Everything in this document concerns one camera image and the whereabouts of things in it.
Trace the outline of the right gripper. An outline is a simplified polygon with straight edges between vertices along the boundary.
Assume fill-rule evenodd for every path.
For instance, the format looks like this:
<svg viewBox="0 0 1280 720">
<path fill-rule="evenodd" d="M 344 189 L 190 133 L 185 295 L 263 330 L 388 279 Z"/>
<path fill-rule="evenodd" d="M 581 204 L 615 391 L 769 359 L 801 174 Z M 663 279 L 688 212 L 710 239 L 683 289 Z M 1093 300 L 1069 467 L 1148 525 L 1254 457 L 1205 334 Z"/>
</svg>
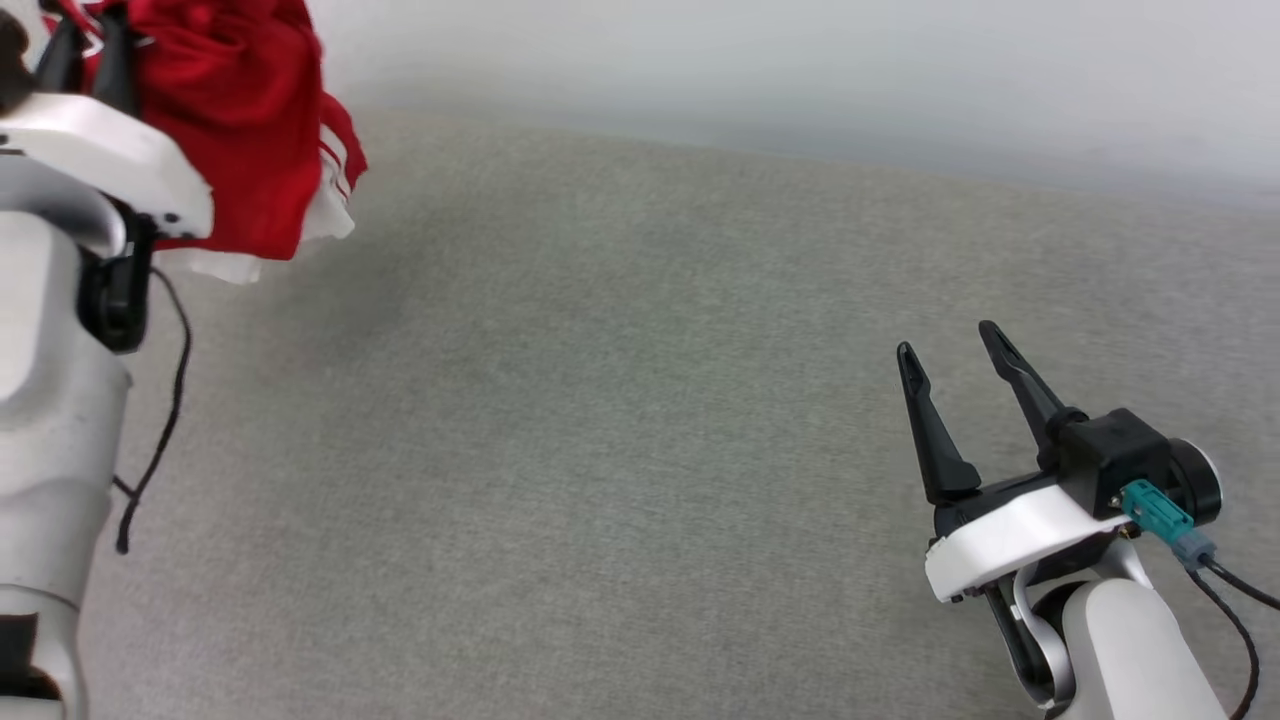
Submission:
<svg viewBox="0 0 1280 720">
<path fill-rule="evenodd" d="M 1012 389 L 1037 446 L 1037 464 L 1059 464 L 1051 425 L 1065 409 L 997 323 L 978 325 L 997 373 Z M 979 495 L 980 477 L 954 443 L 931 397 L 931 379 L 909 342 L 896 360 L 925 498 L 954 505 Z M 1059 486 L 1034 489 L 955 529 L 937 530 L 925 551 L 925 578 L 933 597 L 947 603 L 1009 573 L 1028 568 L 1092 536 L 1119 529 L 1128 516 L 1098 520 Z"/>
</svg>

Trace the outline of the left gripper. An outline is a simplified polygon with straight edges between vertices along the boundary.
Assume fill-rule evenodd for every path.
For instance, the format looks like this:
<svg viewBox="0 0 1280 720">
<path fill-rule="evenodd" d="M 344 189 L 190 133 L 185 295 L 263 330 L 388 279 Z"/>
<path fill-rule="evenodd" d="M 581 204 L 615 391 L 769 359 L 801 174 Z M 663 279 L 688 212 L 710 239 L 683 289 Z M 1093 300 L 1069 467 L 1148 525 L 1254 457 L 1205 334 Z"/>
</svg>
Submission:
<svg viewBox="0 0 1280 720">
<path fill-rule="evenodd" d="M 35 69 L 41 94 L 3 115 L 3 135 L 28 159 L 151 217 L 170 234 L 206 240 L 215 219 L 209 183 L 173 138 L 128 117 L 140 114 L 129 8 L 105 6 L 97 19 L 93 99 L 79 96 L 83 31 L 60 18 Z"/>
</svg>

